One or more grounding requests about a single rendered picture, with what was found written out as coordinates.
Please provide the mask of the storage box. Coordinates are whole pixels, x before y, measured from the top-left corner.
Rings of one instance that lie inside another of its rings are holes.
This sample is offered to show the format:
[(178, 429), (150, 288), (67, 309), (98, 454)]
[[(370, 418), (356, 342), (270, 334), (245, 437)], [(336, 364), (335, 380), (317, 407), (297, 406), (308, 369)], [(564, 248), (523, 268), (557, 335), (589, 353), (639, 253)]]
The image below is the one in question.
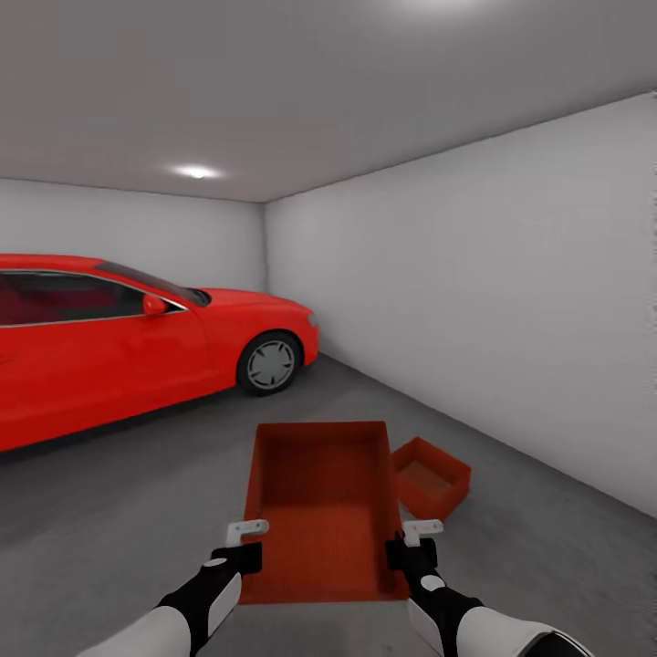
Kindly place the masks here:
[(443, 522), (464, 501), (472, 467), (419, 437), (391, 455), (396, 496), (417, 520)]
[(385, 542), (403, 539), (386, 422), (261, 423), (244, 521), (269, 531), (238, 605), (407, 600)]

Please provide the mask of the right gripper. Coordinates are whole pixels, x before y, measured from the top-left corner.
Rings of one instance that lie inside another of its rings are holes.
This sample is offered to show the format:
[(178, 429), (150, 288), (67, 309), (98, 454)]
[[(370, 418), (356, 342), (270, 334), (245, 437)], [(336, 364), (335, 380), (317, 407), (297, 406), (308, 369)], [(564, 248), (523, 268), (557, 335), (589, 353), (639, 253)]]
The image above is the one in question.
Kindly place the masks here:
[(437, 546), (432, 537), (421, 538), (419, 547), (408, 547), (398, 534), (394, 540), (385, 542), (389, 570), (403, 570), (407, 579), (407, 568), (415, 559), (427, 560), (431, 566), (438, 566)]

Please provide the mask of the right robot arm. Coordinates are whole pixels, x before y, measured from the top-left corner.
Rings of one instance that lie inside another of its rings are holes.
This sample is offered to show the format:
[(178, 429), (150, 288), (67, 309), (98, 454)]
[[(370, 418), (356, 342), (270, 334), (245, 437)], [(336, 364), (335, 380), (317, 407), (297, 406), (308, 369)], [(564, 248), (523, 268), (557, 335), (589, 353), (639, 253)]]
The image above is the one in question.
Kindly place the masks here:
[(409, 583), (412, 626), (441, 657), (595, 657), (555, 627), (510, 618), (447, 587), (436, 571), (435, 541), (420, 537), (443, 527), (438, 519), (404, 521), (403, 539), (385, 542), (389, 570), (402, 569)]

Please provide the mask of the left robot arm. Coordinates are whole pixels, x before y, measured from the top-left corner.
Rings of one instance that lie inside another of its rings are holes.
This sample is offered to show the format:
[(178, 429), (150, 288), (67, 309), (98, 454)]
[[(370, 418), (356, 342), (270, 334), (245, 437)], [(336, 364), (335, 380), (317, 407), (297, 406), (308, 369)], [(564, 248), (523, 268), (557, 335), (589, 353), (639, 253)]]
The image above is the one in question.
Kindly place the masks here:
[(240, 599), (242, 577), (263, 569), (263, 544), (242, 537), (269, 531), (265, 519), (231, 523), (226, 548), (217, 548), (198, 576), (124, 631), (76, 657), (194, 657)]

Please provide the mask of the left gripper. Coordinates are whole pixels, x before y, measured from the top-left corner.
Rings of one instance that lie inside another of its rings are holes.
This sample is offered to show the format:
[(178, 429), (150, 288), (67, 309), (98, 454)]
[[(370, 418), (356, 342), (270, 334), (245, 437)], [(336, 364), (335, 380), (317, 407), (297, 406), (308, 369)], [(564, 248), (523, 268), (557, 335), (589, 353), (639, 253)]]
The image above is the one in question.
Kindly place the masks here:
[(260, 573), (263, 569), (263, 544), (261, 542), (245, 544), (242, 547), (217, 548), (211, 558), (235, 555), (242, 563), (242, 577)]

